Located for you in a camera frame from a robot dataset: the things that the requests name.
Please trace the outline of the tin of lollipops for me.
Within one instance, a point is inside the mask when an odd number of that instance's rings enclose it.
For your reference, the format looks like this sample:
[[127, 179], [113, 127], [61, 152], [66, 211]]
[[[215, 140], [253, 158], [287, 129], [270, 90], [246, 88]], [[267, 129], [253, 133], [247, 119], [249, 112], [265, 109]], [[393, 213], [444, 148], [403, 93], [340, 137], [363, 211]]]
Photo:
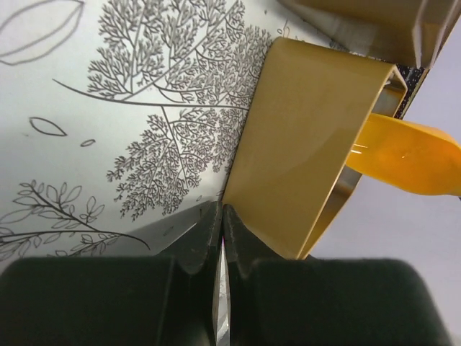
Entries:
[[393, 117], [406, 92], [395, 64], [277, 38], [224, 203], [274, 252], [306, 258], [360, 180], [346, 159], [370, 113]]

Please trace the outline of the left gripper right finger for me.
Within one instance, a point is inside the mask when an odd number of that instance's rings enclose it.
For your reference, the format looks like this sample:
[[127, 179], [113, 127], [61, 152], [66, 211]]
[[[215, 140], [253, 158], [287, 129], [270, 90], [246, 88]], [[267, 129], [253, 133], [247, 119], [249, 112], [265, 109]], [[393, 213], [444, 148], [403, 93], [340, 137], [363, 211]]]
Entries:
[[451, 345], [422, 277], [396, 259], [285, 259], [223, 209], [232, 345]]

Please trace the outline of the yellow plastic scoop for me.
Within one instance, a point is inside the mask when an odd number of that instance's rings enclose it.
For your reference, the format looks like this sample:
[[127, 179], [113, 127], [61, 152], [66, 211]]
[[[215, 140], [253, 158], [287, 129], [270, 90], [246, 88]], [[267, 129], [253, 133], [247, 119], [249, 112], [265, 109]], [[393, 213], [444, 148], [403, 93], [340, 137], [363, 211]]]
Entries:
[[346, 165], [413, 194], [460, 196], [460, 144], [427, 125], [372, 113]]

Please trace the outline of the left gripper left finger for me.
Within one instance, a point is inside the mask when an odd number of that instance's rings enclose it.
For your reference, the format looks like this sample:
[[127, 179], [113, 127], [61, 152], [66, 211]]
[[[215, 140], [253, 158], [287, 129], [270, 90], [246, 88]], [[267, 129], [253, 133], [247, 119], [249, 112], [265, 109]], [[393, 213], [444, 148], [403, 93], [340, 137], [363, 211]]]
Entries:
[[222, 205], [144, 257], [31, 257], [1, 274], [3, 345], [215, 345]]

